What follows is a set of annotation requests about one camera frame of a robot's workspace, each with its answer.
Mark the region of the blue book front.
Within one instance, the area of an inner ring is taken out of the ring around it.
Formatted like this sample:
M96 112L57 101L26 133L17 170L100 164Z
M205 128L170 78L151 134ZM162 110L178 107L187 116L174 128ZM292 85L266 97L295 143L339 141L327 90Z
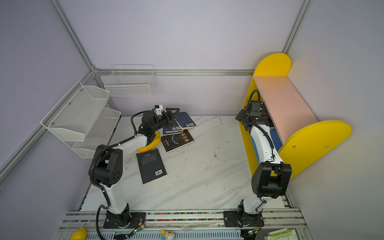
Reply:
M191 117L186 112L177 113L177 129L186 130L196 127L197 125L191 119Z

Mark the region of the black book yellow title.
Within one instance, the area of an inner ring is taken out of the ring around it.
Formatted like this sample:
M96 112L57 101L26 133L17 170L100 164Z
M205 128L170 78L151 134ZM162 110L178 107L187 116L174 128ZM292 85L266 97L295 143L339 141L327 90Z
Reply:
M188 130L161 137L161 142L167 154L195 142Z

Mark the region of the black book with barcode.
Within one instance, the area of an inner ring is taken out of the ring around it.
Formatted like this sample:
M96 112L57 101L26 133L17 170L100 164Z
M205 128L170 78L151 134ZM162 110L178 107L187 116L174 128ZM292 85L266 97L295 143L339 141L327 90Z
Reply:
M138 153L137 160L143 184L147 184L167 175L158 149Z

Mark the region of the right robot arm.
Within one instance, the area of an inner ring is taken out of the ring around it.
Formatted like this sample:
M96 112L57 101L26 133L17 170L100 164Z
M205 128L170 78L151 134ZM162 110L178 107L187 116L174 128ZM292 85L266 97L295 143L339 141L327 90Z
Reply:
M271 136L270 117L261 101L249 100L236 120L245 127L255 144L258 167L251 179L252 193L241 200L236 211L224 212L224 224L225 227L261 228L265 205L285 195L292 167L278 154Z

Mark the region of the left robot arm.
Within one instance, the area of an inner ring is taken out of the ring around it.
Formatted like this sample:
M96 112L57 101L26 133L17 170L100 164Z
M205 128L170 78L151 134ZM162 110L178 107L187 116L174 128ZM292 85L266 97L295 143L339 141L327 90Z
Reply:
M156 105L152 110L136 113L131 116L133 136L113 145L97 147L89 177L91 184L99 188L106 199L107 204L98 208L107 211L106 227L123 229L131 224L130 207L120 186L124 155L155 148L161 140L159 130L172 127L179 111L179 108L163 109L163 106Z

